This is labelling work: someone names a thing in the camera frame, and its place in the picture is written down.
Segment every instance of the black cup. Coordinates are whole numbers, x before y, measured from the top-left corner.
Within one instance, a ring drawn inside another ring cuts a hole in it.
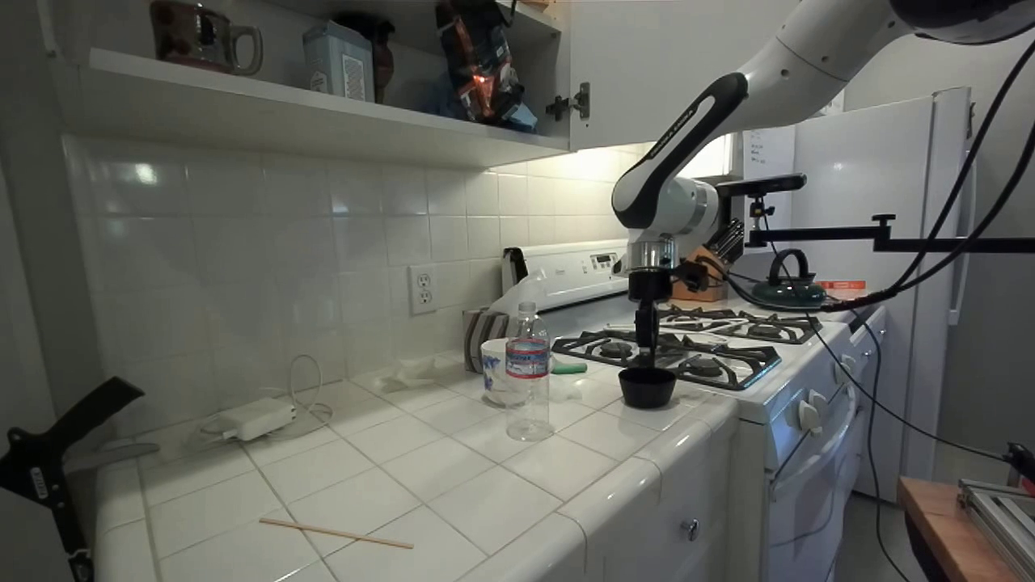
[[[666,370],[623,370],[617,372],[622,398],[630,408],[666,408],[674,400],[675,376]]]
[[[231,15],[185,0],[151,0],[156,56],[193,67],[256,74],[262,37],[252,26],[231,26]],[[235,61],[235,41],[252,40],[252,61]]]

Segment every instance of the refrigerator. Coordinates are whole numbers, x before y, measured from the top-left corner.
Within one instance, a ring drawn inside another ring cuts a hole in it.
[[[868,111],[827,113],[787,130],[744,137],[744,178],[799,170],[805,186],[771,193],[771,231],[874,226],[874,214],[895,214],[893,238],[923,238],[950,193],[971,138],[971,94],[963,88]],[[960,206],[975,203],[963,185],[942,238],[960,236]],[[898,277],[912,251],[874,251],[874,241],[779,241],[808,255],[816,277],[868,280],[879,290]],[[774,249],[751,249],[741,263],[764,276]],[[938,434],[948,329],[960,318],[963,263],[886,300],[891,332],[877,393],[908,425]],[[936,444],[877,414],[874,456],[879,499],[895,499],[898,475],[931,475]],[[857,491],[877,495],[871,461]]]

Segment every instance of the oven handle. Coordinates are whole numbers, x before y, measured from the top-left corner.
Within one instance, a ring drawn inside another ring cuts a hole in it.
[[[824,444],[805,466],[799,466],[799,469],[790,473],[790,475],[777,475],[777,477],[771,481],[771,499],[774,499],[774,501],[777,501],[787,488],[795,488],[795,486],[808,481],[816,473],[820,473],[820,469],[842,453],[842,447],[845,447],[853,420],[860,416],[860,398],[857,398],[857,390],[846,388],[845,398],[846,398],[846,420],[837,427],[837,434],[827,435],[827,444]]]

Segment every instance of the white tile backsplash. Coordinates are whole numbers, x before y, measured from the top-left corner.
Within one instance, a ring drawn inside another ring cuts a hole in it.
[[[67,138],[102,360],[149,390],[122,431],[288,390],[299,351],[346,378],[459,349],[505,247],[622,236],[607,186],[627,162],[459,170]],[[413,263],[441,269],[431,318],[409,310]]]

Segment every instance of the cabinet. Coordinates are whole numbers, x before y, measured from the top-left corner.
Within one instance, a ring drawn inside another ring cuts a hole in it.
[[[147,0],[39,0],[70,131],[463,168],[658,138],[699,88],[777,30],[791,0],[734,2],[754,9],[751,30],[727,23],[739,5],[718,0],[567,0],[549,9],[516,0],[512,46],[539,125],[515,131],[427,113],[444,74],[431,0],[206,0],[262,30],[260,76],[156,61]],[[302,37],[333,9],[396,23],[399,70],[384,102],[303,88]],[[589,115],[553,120],[546,106],[578,88],[589,88]]]

